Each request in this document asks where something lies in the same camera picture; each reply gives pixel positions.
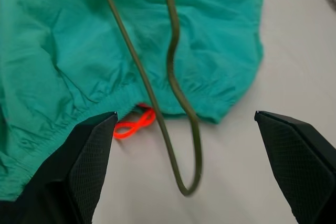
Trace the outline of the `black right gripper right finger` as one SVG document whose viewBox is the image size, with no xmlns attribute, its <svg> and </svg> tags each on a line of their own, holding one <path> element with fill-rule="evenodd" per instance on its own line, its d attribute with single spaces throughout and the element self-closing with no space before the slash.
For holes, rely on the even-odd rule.
<svg viewBox="0 0 336 224">
<path fill-rule="evenodd" d="M 336 224 L 336 148 L 311 124 L 256 111 L 273 175 L 298 224 Z"/>
</svg>

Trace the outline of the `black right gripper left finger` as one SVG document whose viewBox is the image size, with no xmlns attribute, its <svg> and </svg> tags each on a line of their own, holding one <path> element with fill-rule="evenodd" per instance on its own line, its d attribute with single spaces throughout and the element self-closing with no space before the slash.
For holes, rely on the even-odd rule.
<svg viewBox="0 0 336 224">
<path fill-rule="evenodd" d="M 0 224 L 92 224 L 117 121 L 108 112 L 77 124 L 16 200 L 0 200 Z"/>
</svg>

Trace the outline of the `teal green shorts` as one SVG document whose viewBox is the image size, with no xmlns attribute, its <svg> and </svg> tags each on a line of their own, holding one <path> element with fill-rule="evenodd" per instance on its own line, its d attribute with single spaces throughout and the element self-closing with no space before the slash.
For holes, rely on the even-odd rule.
<svg viewBox="0 0 336 224">
<path fill-rule="evenodd" d="M 177 81 L 219 123 L 262 61 L 263 0 L 175 0 Z M 0 0 L 0 201 L 14 201 L 73 127 L 150 104 L 107 0 Z"/>
</svg>

